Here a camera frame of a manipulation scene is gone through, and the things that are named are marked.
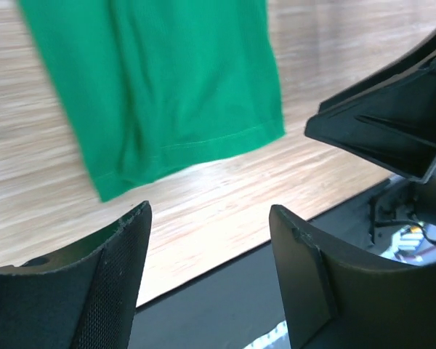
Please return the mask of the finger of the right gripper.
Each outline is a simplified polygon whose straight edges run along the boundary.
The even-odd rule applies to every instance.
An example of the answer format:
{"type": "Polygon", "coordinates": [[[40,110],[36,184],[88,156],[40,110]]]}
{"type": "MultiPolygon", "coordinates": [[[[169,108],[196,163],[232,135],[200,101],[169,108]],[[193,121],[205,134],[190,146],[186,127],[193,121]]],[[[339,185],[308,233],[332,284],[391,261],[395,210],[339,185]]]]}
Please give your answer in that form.
{"type": "Polygon", "coordinates": [[[324,100],[304,134],[411,181],[428,181],[436,167],[436,29],[324,100]]]}

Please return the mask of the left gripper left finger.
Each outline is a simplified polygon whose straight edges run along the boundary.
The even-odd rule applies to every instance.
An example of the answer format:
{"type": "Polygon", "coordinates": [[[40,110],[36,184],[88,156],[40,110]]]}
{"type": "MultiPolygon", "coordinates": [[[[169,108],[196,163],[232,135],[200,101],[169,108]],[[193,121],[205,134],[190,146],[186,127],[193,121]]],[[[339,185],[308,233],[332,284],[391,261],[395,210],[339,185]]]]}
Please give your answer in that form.
{"type": "Polygon", "coordinates": [[[0,348],[126,348],[151,224],[142,202],[72,244],[0,267],[0,348]]]}

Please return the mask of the green tank top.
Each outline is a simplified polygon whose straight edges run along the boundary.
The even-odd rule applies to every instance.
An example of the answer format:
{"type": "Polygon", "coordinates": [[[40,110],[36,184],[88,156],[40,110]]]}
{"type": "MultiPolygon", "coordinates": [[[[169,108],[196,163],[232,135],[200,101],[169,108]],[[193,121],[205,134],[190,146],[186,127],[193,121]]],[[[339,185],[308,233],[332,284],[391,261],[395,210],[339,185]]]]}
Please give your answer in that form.
{"type": "Polygon", "coordinates": [[[102,201],[281,138],[266,1],[21,1],[102,201]]]}

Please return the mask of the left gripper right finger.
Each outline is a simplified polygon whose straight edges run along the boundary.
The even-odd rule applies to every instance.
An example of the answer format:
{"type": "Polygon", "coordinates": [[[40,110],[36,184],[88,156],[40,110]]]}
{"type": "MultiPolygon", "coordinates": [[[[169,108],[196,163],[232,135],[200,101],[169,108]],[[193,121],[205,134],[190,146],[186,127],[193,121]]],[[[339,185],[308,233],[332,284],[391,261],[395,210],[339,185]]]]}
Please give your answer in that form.
{"type": "Polygon", "coordinates": [[[271,207],[293,348],[436,348],[436,262],[388,260],[271,207]]]}

